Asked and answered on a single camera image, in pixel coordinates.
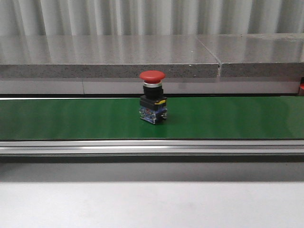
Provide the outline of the white pleated curtain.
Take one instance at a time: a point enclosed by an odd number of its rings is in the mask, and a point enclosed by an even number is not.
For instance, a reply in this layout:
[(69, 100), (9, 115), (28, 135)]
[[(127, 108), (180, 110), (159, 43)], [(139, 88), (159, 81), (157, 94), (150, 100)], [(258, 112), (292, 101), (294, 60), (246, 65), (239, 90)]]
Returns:
[(301, 0), (3, 0), (0, 33), (192, 35), (302, 33)]

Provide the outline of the red plastic tray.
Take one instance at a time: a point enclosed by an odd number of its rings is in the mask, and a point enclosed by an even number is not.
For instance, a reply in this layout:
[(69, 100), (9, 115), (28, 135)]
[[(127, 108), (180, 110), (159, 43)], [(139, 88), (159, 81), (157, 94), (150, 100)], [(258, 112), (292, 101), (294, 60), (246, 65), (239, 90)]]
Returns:
[(304, 96), (304, 77), (301, 78), (297, 95)]

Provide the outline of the green conveyor belt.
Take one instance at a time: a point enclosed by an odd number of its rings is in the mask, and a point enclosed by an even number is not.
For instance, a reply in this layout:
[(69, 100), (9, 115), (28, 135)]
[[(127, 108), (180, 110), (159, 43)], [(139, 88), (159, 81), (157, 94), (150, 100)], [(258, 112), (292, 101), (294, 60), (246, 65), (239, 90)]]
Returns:
[(2, 156), (303, 155), (295, 96), (171, 97), (159, 124), (138, 98), (2, 99)]

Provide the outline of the red push button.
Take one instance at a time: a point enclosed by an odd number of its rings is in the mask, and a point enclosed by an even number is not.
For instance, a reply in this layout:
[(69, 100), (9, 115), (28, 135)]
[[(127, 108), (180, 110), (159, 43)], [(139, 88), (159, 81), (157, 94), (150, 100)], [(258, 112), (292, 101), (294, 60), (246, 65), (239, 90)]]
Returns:
[(167, 97), (163, 94), (162, 80), (165, 73), (148, 70), (140, 73), (143, 80), (144, 95), (140, 97), (140, 118), (151, 124), (158, 124), (167, 119)]

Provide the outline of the grey stone counter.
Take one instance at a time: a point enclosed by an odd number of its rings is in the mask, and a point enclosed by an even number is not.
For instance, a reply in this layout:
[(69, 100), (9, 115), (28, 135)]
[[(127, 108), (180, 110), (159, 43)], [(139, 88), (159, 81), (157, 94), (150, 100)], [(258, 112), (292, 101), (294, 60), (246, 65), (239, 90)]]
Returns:
[(2, 95), (134, 95), (141, 72), (167, 94), (296, 94), (303, 34), (53, 35), (0, 38)]

